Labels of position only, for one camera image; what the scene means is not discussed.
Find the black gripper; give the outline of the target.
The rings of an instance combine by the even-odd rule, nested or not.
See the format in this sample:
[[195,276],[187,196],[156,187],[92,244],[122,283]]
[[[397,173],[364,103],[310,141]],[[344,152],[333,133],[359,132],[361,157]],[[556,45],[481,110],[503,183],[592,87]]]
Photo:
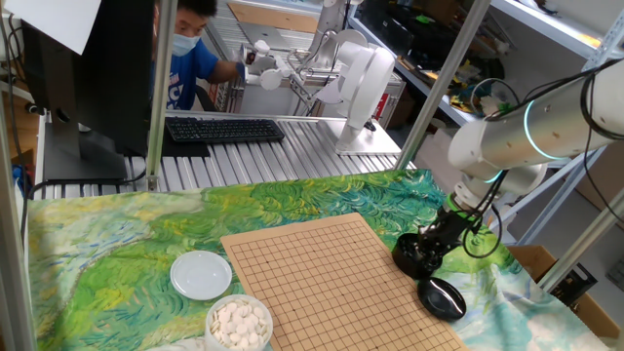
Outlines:
[[471,211],[440,207],[436,219],[422,228],[414,244],[415,259],[431,272],[443,264],[444,256],[460,245],[459,236],[474,222]]

